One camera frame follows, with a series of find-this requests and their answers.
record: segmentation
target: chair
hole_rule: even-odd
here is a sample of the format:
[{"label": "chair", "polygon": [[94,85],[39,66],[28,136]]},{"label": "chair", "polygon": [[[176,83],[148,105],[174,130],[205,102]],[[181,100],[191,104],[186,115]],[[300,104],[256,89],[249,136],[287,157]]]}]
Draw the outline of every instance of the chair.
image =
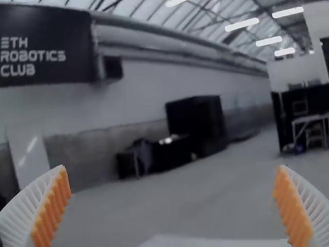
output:
[{"label": "chair", "polygon": [[305,130],[306,146],[309,147],[310,143],[321,142],[322,147],[325,147],[325,139],[323,133],[323,126],[321,123],[315,123]]}]

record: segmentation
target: black speaker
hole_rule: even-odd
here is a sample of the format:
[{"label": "black speaker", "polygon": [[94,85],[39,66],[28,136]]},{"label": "black speaker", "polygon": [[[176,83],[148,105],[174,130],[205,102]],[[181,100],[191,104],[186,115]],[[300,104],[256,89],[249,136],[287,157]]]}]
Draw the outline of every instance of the black speaker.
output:
[{"label": "black speaker", "polygon": [[192,151],[205,157],[227,146],[220,96],[195,96],[166,103],[171,134],[188,134]]},{"label": "black speaker", "polygon": [[190,134],[204,139],[226,135],[219,96],[196,96],[168,102],[166,114],[171,134]]},{"label": "black speaker", "polygon": [[120,57],[104,56],[105,79],[120,80],[123,78],[122,60]]}]

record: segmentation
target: black cabinet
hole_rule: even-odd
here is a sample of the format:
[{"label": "black cabinet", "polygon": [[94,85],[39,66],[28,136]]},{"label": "black cabinet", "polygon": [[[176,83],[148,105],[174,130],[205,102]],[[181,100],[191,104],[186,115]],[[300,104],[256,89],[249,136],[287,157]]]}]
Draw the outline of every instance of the black cabinet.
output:
[{"label": "black cabinet", "polygon": [[166,103],[171,134],[188,134],[198,157],[215,154],[227,146],[220,96],[195,96]]}]

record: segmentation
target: black partition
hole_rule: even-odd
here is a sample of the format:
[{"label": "black partition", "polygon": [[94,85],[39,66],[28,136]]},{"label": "black partition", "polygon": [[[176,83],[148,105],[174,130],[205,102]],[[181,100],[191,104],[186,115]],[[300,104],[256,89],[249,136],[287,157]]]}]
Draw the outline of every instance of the black partition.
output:
[{"label": "black partition", "polygon": [[189,135],[192,152],[207,157],[226,148],[227,132],[220,96],[195,96],[166,103],[171,134]]},{"label": "black partition", "polygon": [[95,79],[90,13],[0,4],[0,87]]},{"label": "black partition", "polygon": [[[307,112],[302,115],[293,114],[293,104],[305,101]],[[329,84],[314,85],[302,89],[282,93],[272,92],[273,109],[279,137],[280,150],[293,142],[291,122],[301,116],[329,113]],[[305,137],[302,135],[299,144],[305,147]]]}]

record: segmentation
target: white wall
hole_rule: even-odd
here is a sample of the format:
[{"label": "white wall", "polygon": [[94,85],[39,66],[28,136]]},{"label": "white wall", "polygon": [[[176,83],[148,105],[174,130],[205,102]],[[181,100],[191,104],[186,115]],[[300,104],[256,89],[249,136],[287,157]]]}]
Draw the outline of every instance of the white wall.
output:
[{"label": "white wall", "polygon": [[123,80],[0,89],[0,143],[11,125],[37,126],[46,136],[165,118],[164,103],[187,96],[252,91],[270,103],[266,78],[218,70],[124,61]]},{"label": "white wall", "polygon": [[322,83],[329,81],[320,38],[329,37],[329,1],[303,5],[308,32],[312,41],[316,66]]},{"label": "white wall", "polygon": [[315,54],[267,63],[271,90],[283,92],[288,84],[320,79],[318,57]]}]

